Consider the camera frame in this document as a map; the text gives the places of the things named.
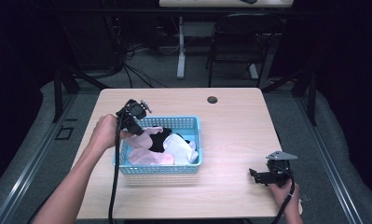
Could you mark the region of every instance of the person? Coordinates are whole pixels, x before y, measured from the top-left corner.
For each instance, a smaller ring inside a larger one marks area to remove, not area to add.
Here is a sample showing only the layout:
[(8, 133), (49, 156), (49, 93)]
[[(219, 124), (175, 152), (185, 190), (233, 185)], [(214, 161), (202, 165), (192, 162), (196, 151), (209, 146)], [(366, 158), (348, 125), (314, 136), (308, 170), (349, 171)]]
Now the person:
[[(104, 152), (115, 145), (116, 128), (117, 118), (114, 115), (108, 114), (99, 118), (93, 129), (90, 141), (77, 163), (40, 208), (33, 219), (34, 224), (76, 222), (92, 170)], [(120, 132), (120, 139), (131, 136), (133, 134)], [(291, 182), (287, 182), (282, 188), (276, 185), (269, 185), (269, 187), (277, 204), (281, 205), (288, 195)], [(284, 210), (286, 221), (289, 224), (302, 223), (298, 213), (298, 201), (299, 186), (296, 185), (294, 197)]]

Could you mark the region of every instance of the chair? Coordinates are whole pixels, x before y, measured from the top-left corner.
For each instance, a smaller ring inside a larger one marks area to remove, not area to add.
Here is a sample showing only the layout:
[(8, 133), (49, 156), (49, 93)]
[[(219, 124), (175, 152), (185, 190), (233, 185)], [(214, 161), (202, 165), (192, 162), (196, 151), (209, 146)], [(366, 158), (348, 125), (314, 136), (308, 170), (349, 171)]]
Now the chair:
[(246, 70), (260, 63), (256, 86), (259, 87), (271, 38), (282, 31), (281, 21), (269, 14), (233, 13), (214, 25), (206, 69), (212, 86), (214, 63), (244, 63)]

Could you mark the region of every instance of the hand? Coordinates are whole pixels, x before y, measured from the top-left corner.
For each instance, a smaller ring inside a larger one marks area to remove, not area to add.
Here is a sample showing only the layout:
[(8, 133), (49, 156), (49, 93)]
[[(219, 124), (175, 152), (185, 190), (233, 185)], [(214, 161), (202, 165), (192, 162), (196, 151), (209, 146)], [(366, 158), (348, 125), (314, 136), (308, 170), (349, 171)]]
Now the hand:
[[(96, 127), (93, 129), (90, 137), (89, 145), (92, 148), (97, 148), (105, 151), (115, 145), (116, 141), (117, 118), (111, 114), (101, 116), (96, 122)], [(120, 132), (120, 139), (131, 137), (133, 134)]]
[[(279, 188), (276, 184), (269, 184), (269, 188), (273, 193), (276, 204), (279, 207), (282, 206), (284, 200), (290, 193), (292, 181), (289, 179), (284, 186)], [(299, 185), (295, 183), (295, 189), (293, 192), (293, 197), (284, 209), (284, 215), (286, 217), (287, 223), (302, 223), (301, 216), (298, 210), (299, 205)]]

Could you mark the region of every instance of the table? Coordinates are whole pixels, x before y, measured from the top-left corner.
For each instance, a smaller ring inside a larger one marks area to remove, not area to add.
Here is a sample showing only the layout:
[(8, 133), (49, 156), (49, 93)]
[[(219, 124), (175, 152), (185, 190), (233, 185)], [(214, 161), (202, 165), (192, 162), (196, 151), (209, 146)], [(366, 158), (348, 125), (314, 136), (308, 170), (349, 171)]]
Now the table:
[[(217, 98), (210, 104), (207, 98)], [(269, 188), (256, 184), (249, 168), (268, 170), (266, 156), (281, 150), (260, 89), (107, 89), (92, 112), (75, 162), (101, 115), (115, 114), (129, 99), (146, 100), (147, 116), (200, 117), (203, 162), (196, 174), (153, 175), (139, 183), (118, 177), (114, 218), (275, 217)], [(77, 218), (107, 218), (113, 183), (114, 149), (96, 165)]]
[[(244, 3), (240, 0), (159, 0), (160, 7), (270, 7), (270, 8), (289, 8), (293, 5), (293, 0), (257, 0), (254, 4)], [(186, 24), (183, 22), (183, 17), (179, 19), (179, 63), (177, 64), (177, 78), (183, 79), (185, 77), (185, 66), (186, 66), (186, 51), (184, 48), (184, 28)], [(213, 24), (211, 25), (197, 25), (198, 36), (210, 36), (213, 30)], [(250, 71), (251, 74), (255, 74), (255, 68)]]

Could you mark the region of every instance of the gray floor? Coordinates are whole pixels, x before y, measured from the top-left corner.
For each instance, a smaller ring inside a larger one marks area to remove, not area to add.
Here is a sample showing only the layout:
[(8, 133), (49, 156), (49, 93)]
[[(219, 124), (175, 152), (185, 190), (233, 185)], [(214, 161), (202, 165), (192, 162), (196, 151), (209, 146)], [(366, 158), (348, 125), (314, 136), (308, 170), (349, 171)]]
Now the gray floor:
[[(192, 39), (186, 49), (186, 77), (182, 80), (176, 78), (178, 51), (168, 54), (140, 49), (127, 64), (154, 78), (157, 81), (152, 81), (155, 88), (206, 87), (208, 72), (204, 65), (207, 48), (204, 41)], [(228, 80), (229, 77), (248, 77), (247, 72), (237, 67), (217, 66), (216, 72), (221, 78), (214, 80), (214, 87), (255, 85), (255, 81)], [(136, 75), (131, 74), (131, 79), (134, 88), (149, 88)], [(99, 80), (114, 88), (129, 88), (131, 85), (124, 70)], [(99, 95), (98, 90), (86, 81), (79, 79), (78, 83), (81, 87), (78, 95), (63, 92), (64, 115), (56, 124), (51, 123), (54, 115), (53, 84), (42, 88), (44, 102), (38, 117), (0, 180), (0, 223), (26, 223), (69, 171)], [(262, 87), (269, 83), (264, 78)], [(293, 98), (289, 92), (292, 85), (288, 83), (275, 92), (264, 94), (264, 97), (280, 136), (282, 150), (298, 156), (291, 166), (301, 193), (311, 198), (303, 203), (304, 222), (372, 223), (372, 192), (349, 162), (343, 133), (328, 103), (318, 94), (318, 125), (312, 127), (305, 117), (304, 99)], [(59, 140), (63, 127), (73, 130), (69, 140)], [(254, 224), (272, 220), (251, 219)], [(77, 223), (107, 223), (107, 220), (79, 220)]]

